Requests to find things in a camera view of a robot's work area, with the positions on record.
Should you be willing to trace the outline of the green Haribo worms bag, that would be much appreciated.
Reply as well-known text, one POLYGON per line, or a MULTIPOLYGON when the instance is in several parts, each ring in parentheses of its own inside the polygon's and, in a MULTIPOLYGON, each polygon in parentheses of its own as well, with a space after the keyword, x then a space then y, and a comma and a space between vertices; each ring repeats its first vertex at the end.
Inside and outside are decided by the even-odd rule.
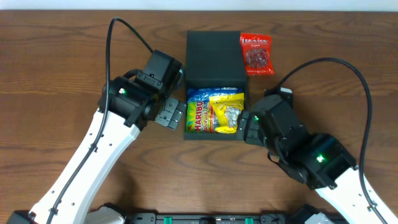
POLYGON ((186 132, 214 133, 215 114, 208 101, 191 101, 187 105, 186 132))

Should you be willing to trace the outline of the yellow candy bag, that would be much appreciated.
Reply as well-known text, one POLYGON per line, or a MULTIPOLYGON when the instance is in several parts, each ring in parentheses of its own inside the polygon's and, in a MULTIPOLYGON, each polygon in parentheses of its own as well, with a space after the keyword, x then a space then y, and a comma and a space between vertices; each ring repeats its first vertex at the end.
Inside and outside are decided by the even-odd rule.
POLYGON ((234 134, 238 128, 238 116, 244 109, 244 93, 211 96, 210 105, 218 119, 215 132, 234 134))

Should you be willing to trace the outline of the long blue snack packet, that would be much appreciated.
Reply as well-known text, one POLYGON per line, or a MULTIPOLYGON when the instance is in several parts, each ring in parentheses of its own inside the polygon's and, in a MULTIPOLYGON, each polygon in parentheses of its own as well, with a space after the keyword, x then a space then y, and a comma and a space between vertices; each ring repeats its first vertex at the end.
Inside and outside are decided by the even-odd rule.
POLYGON ((207 103, 211 96, 233 95, 242 92, 242 88, 235 87, 190 88, 187 90, 187 102, 202 101, 207 103))

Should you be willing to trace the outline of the red candy bag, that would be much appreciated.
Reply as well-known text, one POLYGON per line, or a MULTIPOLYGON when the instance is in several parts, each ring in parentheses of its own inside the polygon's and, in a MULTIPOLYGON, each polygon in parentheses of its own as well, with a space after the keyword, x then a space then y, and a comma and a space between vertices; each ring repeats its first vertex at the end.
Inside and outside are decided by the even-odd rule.
POLYGON ((271 62, 271 36, 241 33, 240 44, 247 75, 275 74, 271 62))

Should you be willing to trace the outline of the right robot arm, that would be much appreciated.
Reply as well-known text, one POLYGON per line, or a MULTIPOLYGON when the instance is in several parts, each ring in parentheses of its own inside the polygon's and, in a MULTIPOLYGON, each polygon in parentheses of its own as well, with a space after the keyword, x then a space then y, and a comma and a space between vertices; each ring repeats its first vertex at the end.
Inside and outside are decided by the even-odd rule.
POLYGON ((243 111, 238 138, 263 146, 268 157, 291 179, 324 198, 348 223, 397 223, 397 217, 375 193, 363 169, 330 134, 308 132, 292 110, 243 111))

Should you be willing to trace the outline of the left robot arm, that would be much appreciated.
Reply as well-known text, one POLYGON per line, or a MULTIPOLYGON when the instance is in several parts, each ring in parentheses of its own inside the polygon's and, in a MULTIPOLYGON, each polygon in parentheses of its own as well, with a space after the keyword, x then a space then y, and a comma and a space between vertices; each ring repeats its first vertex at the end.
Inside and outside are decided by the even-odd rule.
POLYGON ((8 223, 124 223, 118 212, 90 205, 110 170, 149 121, 175 129, 186 107, 171 94, 180 77, 145 73, 107 79, 85 138, 50 190, 8 223))

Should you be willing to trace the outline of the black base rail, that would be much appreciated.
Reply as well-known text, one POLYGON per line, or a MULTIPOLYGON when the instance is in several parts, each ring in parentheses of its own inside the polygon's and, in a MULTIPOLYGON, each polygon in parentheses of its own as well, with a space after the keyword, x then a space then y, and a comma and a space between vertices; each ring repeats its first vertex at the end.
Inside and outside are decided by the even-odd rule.
POLYGON ((297 212, 293 215, 156 215, 135 213, 127 216, 127 224, 285 224, 285 223, 346 223, 339 216, 318 212, 297 212))

